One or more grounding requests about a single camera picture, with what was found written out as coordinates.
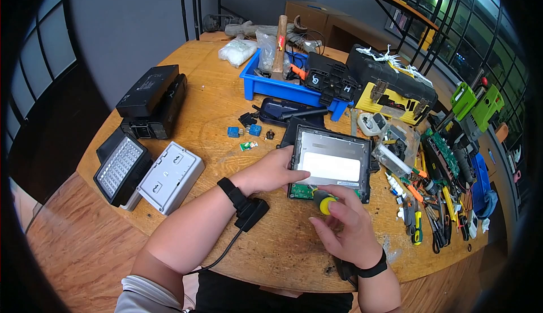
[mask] sleeve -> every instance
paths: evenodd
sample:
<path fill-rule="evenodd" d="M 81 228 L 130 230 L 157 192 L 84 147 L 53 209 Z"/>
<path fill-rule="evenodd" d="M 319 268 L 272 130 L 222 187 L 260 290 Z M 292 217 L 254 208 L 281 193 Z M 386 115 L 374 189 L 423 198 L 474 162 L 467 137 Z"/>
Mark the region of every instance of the sleeve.
<path fill-rule="evenodd" d="M 121 283 L 123 292 L 117 300 L 115 313 L 171 313 L 183 309 L 170 291 L 144 277 L 127 276 Z"/>

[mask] blue plastic tray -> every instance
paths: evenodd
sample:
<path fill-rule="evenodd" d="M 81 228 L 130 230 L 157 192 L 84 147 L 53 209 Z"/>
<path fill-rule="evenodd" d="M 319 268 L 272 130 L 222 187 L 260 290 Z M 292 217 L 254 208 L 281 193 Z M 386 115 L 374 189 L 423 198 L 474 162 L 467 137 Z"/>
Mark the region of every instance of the blue plastic tray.
<path fill-rule="evenodd" d="M 490 190 L 490 180 L 488 179 L 484 158 L 480 153 L 477 153 L 471 159 L 471 164 L 477 176 L 477 181 L 471 186 L 471 198 L 473 200 L 473 210 L 478 212 L 485 208 L 484 195 Z"/>
<path fill-rule="evenodd" d="M 307 55 L 297 53 L 296 62 L 298 58 L 305 64 Z M 304 86 L 298 86 L 294 83 L 288 83 L 284 81 L 278 81 L 276 79 L 266 79 L 265 77 L 256 76 L 254 70 L 258 67 L 258 60 L 260 58 L 260 49 L 256 50 L 251 60 L 247 63 L 245 68 L 240 74 L 243 79 L 243 86 L 245 90 L 245 99 L 252 100 L 254 93 L 273 96 L 275 98 L 281 98 L 285 100 L 295 101 L 303 103 L 304 105 L 320 107 L 319 104 L 320 92 L 311 90 Z M 348 105 L 353 105 L 353 101 L 347 102 L 339 99 L 334 99 L 332 104 L 328 107 L 328 110 L 332 112 L 332 121 L 338 121 L 345 112 Z"/>

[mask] hand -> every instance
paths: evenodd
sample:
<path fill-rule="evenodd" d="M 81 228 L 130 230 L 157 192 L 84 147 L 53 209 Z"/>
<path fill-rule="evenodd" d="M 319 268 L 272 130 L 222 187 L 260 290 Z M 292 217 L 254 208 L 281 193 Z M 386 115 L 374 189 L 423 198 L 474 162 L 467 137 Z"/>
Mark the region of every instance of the hand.
<path fill-rule="evenodd" d="M 309 172 L 289 170 L 294 146 L 270 151 L 244 170 L 232 175 L 230 181 L 249 196 L 259 191 L 272 191 L 288 183 L 307 179 Z"/>
<path fill-rule="evenodd" d="M 368 211 L 352 189 L 338 185 L 318 186 L 339 198 L 330 201 L 328 210 L 331 216 L 326 223 L 316 217 L 309 221 L 315 226 L 316 233 L 324 248 L 339 259 L 352 262 L 360 269 L 370 269 L 379 262 L 383 255 L 381 245 L 375 238 Z M 329 226 L 343 222 L 343 231 L 334 234 Z"/>

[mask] hammer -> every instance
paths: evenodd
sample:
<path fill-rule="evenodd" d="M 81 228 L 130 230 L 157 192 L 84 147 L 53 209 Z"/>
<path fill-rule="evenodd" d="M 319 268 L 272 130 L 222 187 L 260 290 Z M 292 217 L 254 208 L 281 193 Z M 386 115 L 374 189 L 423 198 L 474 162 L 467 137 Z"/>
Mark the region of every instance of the hammer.
<path fill-rule="evenodd" d="M 275 48 L 275 58 L 271 66 L 271 78 L 284 81 L 283 78 L 283 60 L 285 58 L 285 48 L 287 45 L 287 16 L 279 17 L 277 25 L 277 47 Z"/>

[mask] green plastic part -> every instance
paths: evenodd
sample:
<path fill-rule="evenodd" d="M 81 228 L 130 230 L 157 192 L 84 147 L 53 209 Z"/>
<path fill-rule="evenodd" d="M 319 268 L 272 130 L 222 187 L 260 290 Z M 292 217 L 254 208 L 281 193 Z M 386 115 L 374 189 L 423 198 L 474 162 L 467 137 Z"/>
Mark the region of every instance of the green plastic part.
<path fill-rule="evenodd" d="M 311 195 L 311 192 L 312 190 L 308 185 L 293 183 L 289 197 L 300 198 L 303 200 L 313 200 L 313 195 Z M 360 198 L 360 192 L 358 190 L 355 190 L 355 194 Z"/>
<path fill-rule="evenodd" d="M 475 94 L 470 86 L 462 82 L 451 97 L 452 112 L 458 121 L 466 116 L 473 106 L 477 103 Z"/>
<path fill-rule="evenodd" d="M 490 118 L 494 113 L 499 113 L 504 105 L 505 103 L 502 94 L 499 93 L 498 88 L 494 85 L 490 85 L 490 88 L 488 88 L 486 93 L 471 111 L 471 116 L 475 120 L 481 133 L 485 133 L 488 129 Z"/>
<path fill-rule="evenodd" d="M 458 173 L 460 173 L 460 168 L 458 167 L 458 162 L 452 154 L 451 149 L 447 146 L 439 133 L 433 133 L 430 137 L 436 144 L 436 147 L 438 147 L 438 150 L 443 156 L 445 162 L 447 162 L 452 175 L 457 178 Z"/>

